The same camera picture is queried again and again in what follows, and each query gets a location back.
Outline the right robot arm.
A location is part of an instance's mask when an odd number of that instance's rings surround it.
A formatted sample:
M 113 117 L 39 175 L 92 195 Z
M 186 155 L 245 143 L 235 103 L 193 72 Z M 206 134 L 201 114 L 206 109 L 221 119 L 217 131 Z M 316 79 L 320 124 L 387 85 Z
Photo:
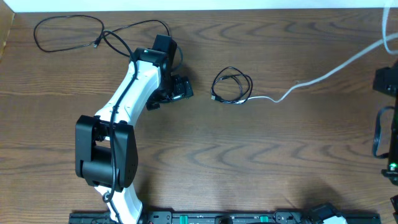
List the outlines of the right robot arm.
M 376 159 L 387 159 L 387 166 L 381 170 L 381 175 L 397 186 L 397 62 L 391 67 L 377 69 L 373 80 L 373 90 L 395 99 L 393 106 L 385 106 L 377 112 L 372 155 Z M 381 116 L 387 110 L 393 110 L 391 121 L 391 137 L 389 151 L 378 154 L 382 139 Z

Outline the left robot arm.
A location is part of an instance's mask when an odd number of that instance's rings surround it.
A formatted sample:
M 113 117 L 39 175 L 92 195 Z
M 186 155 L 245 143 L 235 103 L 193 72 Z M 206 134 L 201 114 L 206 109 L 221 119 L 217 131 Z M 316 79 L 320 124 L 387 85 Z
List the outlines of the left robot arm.
M 193 96 L 189 79 L 174 74 L 180 47 L 169 35 L 157 35 L 149 49 L 129 51 L 126 76 L 94 116 L 75 125 L 75 172 L 94 187 L 116 223 L 139 223 L 143 204 L 133 180 L 138 165 L 134 128 L 143 109 Z

